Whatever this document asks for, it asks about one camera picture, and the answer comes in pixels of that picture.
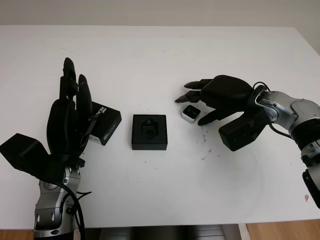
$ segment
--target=wooden floor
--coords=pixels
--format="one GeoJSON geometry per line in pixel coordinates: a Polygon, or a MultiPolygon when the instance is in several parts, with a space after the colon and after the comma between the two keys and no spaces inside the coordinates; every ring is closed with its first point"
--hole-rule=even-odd
{"type": "Polygon", "coordinates": [[[320,220],[247,224],[251,240],[320,240],[320,220]]]}
{"type": "MultiPolygon", "coordinates": [[[[320,219],[247,224],[251,240],[320,240],[320,219]]],[[[0,240],[33,240],[30,230],[0,230],[0,240]]]]}

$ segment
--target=robotic arm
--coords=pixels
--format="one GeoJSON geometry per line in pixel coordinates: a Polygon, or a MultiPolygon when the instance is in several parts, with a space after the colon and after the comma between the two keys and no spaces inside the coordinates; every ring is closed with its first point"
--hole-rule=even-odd
{"type": "Polygon", "coordinates": [[[87,80],[80,75],[76,82],[74,63],[66,58],[59,99],[53,103],[47,123],[50,154],[39,141],[19,133],[0,146],[0,152],[15,169],[40,180],[40,198],[34,212],[35,240],[73,240],[75,221],[81,240],[85,239],[79,199],[88,193],[77,190],[80,168],[85,166],[80,155],[95,122],[87,80]]]}
{"type": "Polygon", "coordinates": [[[231,151],[252,143],[266,125],[293,139],[307,167],[302,178],[320,208],[320,107],[316,103],[270,91],[263,82],[251,87],[239,78],[226,75],[189,82],[185,87],[193,90],[179,97],[176,103],[203,101],[215,109],[198,121],[200,126],[243,112],[219,129],[223,143],[231,151]],[[276,130],[273,124],[288,130],[289,135],[276,130]]]}

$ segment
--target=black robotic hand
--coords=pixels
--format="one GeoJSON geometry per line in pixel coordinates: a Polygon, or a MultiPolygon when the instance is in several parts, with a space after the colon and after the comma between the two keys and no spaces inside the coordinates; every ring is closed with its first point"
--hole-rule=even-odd
{"type": "Polygon", "coordinates": [[[202,101],[208,107],[215,109],[199,120],[199,126],[224,119],[236,112],[244,112],[254,91],[245,81],[226,75],[192,81],[184,87],[193,90],[175,100],[176,103],[202,101]]]}
{"type": "Polygon", "coordinates": [[[176,103],[202,101],[215,109],[198,121],[199,126],[244,112],[219,129],[223,143],[232,151],[252,143],[269,123],[264,109],[254,104],[255,97],[261,90],[266,90],[266,86],[254,89],[239,78],[219,75],[213,79],[189,82],[184,87],[193,90],[175,100],[176,103]]]}
{"type": "Polygon", "coordinates": [[[54,184],[63,180],[66,166],[85,165],[79,157],[87,145],[96,118],[92,114],[85,76],[80,75],[78,83],[76,81],[74,63],[67,57],[60,78],[59,99],[52,104],[46,128],[51,154],[38,140],[20,133],[0,145],[0,152],[15,169],[54,184]]]}

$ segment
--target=table surface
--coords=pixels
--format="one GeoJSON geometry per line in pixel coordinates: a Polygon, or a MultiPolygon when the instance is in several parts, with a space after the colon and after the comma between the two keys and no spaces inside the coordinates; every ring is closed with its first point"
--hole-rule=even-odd
{"type": "MultiPolygon", "coordinates": [[[[63,61],[88,80],[92,100],[121,111],[106,146],[89,142],[79,191],[86,227],[197,225],[319,218],[296,144],[268,127],[231,152],[174,100],[190,81],[230,75],[320,103],[320,57],[294,28],[0,26],[0,143],[15,133],[48,150],[46,126],[63,61]],[[133,151],[133,114],[165,114],[166,151],[133,151]]],[[[201,115],[211,111],[193,104],[201,115]]],[[[38,180],[0,156],[0,228],[31,229],[38,180]]]]}

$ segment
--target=small black box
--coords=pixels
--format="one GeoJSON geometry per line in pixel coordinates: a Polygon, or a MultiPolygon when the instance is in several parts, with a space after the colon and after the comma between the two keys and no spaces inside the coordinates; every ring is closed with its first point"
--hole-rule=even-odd
{"type": "Polygon", "coordinates": [[[96,102],[92,102],[92,112],[95,113],[97,119],[89,140],[104,146],[121,122],[121,114],[118,110],[96,102]]]}
{"type": "Polygon", "coordinates": [[[166,150],[166,115],[133,115],[132,150],[166,150]]]}

